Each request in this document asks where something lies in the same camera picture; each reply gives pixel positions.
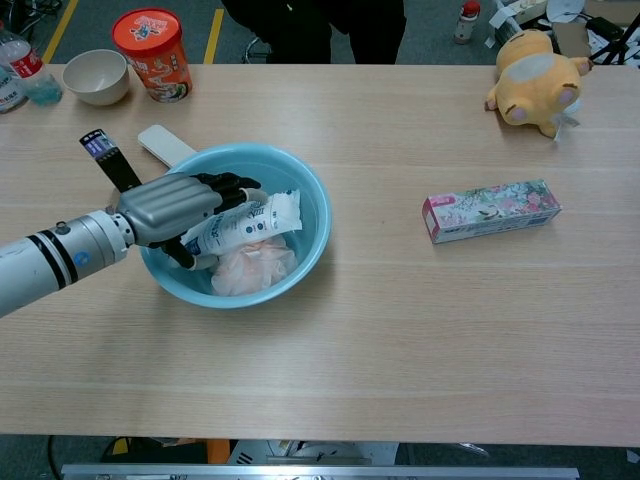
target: white remote control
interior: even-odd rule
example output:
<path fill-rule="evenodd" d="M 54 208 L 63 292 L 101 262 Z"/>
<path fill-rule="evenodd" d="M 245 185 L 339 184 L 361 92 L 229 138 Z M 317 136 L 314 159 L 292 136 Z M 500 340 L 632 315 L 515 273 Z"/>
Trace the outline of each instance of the white remote control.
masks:
<path fill-rule="evenodd" d="M 175 167 L 196 151 L 162 125 L 152 125 L 138 135 L 138 143 L 169 167 Z"/>

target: pink plastic bag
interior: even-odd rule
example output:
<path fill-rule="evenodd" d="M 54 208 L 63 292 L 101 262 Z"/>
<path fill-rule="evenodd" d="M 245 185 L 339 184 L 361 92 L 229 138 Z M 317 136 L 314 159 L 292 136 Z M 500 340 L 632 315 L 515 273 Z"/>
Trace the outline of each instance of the pink plastic bag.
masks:
<path fill-rule="evenodd" d="M 216 295 L 247 295 L 275 285 L 297 266 L 293 250 L 276 235 L 220 256 L 211 286 Z"/>

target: wooden table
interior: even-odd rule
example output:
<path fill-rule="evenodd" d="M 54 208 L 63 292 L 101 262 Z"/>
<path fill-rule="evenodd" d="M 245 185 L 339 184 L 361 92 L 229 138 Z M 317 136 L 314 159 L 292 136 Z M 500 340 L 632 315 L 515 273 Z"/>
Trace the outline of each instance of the wooden table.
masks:
<path fill-rule="evenodd" d="M 53 71 L 59 76 L 60 67 Z M 584 79 L 554 143 L 483 110 L 489 67 L 196 66 L 161 105 L 138 80 L 0 119 L 0 242 L 104 207 L 77 139 L 272 143 L 334 205 L 330 245 L 283 298 L 241 311 L 165 293 L 138 252 L 1 320 L 0 431 L 425 442 L 640 444 L 637 72 Z M 434 247 L 427 194 L 544 178 L 551 225 Z"/>

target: floral pattern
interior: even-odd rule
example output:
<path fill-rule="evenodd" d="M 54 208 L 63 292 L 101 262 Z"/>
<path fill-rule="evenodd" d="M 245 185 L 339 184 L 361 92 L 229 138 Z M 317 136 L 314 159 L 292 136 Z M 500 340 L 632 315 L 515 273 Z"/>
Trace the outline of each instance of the floral pattern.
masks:
<path fill-rule="evenodd" d="M 544 214 L 561 208 L 544 180 L 438 195 L 429 197 L 429 202 L 440 228 Z"/>

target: orange container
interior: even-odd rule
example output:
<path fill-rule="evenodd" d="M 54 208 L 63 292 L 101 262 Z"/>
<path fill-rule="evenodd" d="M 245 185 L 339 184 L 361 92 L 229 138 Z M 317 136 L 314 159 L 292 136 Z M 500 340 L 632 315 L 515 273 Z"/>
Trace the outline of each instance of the orange container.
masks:
<path fill-rule="evenodd" d="M 158 102 L 177 102 L 193 88 L 178 17 L 162 8 L 125 13 L 113 26 L 113 42 Z"/>

